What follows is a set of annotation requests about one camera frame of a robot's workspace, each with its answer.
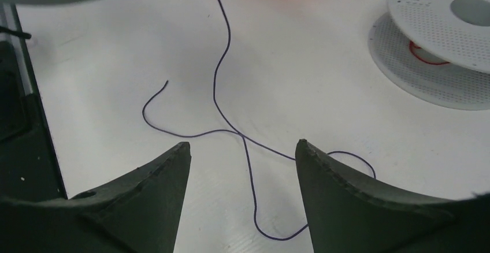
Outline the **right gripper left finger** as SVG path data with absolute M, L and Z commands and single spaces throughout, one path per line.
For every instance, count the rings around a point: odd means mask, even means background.
M 1 197 L 2 252 L 173 252 L 191 150 L 153 161 L 70 199 Z

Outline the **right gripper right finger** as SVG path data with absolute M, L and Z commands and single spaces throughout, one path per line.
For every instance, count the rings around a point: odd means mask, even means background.
M 410 192 L 298 141 L 303 205 L 315 252 L 488 252 L 489 195 L 449 200 Z

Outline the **white perforated spool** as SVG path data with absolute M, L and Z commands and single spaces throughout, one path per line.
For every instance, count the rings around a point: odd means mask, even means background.
M 489 0 L 387 0 L 368 48 L 395 85 L 434 105 L 489 109 Z

